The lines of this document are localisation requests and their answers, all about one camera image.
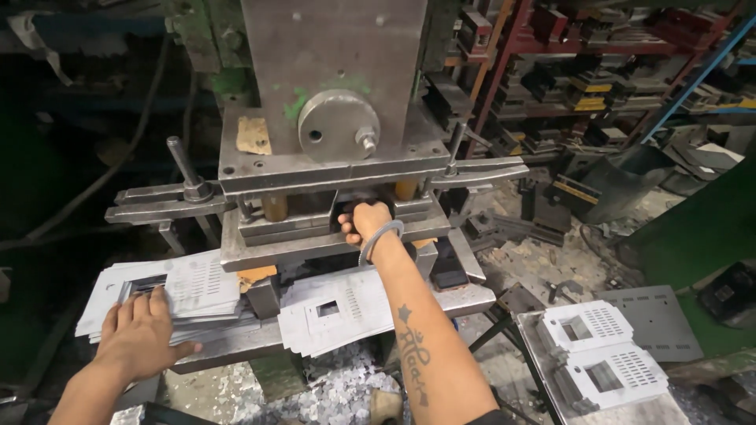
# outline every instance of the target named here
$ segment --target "metal bangle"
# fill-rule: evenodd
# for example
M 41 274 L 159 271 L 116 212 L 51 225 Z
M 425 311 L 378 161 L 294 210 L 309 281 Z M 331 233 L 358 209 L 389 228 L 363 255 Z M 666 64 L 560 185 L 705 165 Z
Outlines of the metal bangle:
M 367 264 L 367 253 L 370 252 L 371 249 L 373 249 L 373 245 L 376 244 L 378 241 L 378 238 L 383 236 L 384 233 L 386 233 L 389 230 L 396 229 L 396 235 L 401 238 L 401 236 L 404 234 L 404 223 L 401 222 L 401 220 L 392 220 L 383 226 L 379 228 L 373 236 L 369 239 L 368 242 L 365 244 L 365 248 L 360 253 L 360 262 L 358 263 L 360 266 Z

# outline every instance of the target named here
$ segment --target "hand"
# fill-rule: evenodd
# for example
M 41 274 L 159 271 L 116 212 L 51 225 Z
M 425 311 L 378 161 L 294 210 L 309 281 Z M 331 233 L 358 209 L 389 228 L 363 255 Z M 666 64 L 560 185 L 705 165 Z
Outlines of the hand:
M 105 316 L 92 364 L 117 369 L 127 385 L 153 377 L 202 349 L 202 344 L 194 341 L 169 346 L 171 333 L 173 324 L 163 287 L 155 287 L 151 294 L 134 294 L 123 306 L 113 305 Z
M 373 205 L 360 203 L 355 206 L 351 214 L 339 216 L 341 231 L 346 233 L 346 242 L 352 245 L 359 244 L 360 250 L 378 229 L 390 221 L 391 212 L 383 202 L 376 202 Z

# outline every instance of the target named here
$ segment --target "forearm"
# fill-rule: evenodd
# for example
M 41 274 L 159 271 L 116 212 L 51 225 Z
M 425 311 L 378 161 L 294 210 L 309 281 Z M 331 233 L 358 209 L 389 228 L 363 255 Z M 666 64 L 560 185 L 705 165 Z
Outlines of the forearm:
M 128 383 L 117 368 L 93 361 L 74 375 L 48 425 L 104 425 Z
M 480 367 L 398 237 L 382 236 L 371 259 L 389 298 L 415 421 L 462 424 L 496 409 Z

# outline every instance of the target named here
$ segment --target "tattoo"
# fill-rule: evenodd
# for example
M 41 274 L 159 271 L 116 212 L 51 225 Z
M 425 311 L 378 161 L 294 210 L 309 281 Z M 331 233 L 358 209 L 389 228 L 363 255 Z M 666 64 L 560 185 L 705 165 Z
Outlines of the tattoo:
M 407 304 L 404 304 L 398 310 L 399 319 L 407 324 L 409 321 L 410 313 L 412 310 L 407 308 Z M 428 394 L 425 392 L 425 382 L 420 377 L 423 375 L 418 368 L 418 363 L 423 366 L 427 366 L 430 363 L 430 351 L 422 347 L 423 334 L 417 329 L 411 329 L 407 326 L 407 331 L 397 332 L 399 339 L 399 349 L 401 350 L 401 358 L 407 365 L 407 369 L 410 371 L 410 379 L 415 384 L 417 391 L 420 393 L 420 405 L 428 407 Z

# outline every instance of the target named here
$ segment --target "workbench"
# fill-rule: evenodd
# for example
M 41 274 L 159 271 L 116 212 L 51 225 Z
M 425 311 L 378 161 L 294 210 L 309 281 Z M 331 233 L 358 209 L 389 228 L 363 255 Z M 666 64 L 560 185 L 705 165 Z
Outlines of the workbench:
M 477 284 L 469 284 L 458 290 L 434 291 L 433 295 L 449 318 L 483 312 L 496 300 L 493 291 Z M 283 352 L 283 347 L 278 319 L 271 318 L 262 321 L 262 326 L 257 330 L 204 344 L 201 352 L 179 360 L 171 370 L 177 374 L 187 374 L 232 365 Z
M 514 315 L 513 328 L 517 329 L 518 336 L 522 339 L 522 354 L 556 425 L 688 423 L 687 417 L 669 392 L 646 402 L 580 416 L 567 405 L 562 391 L 556 385 L 556 359 L 547 354 L 535 328 L 543 313 L 539 311 Z

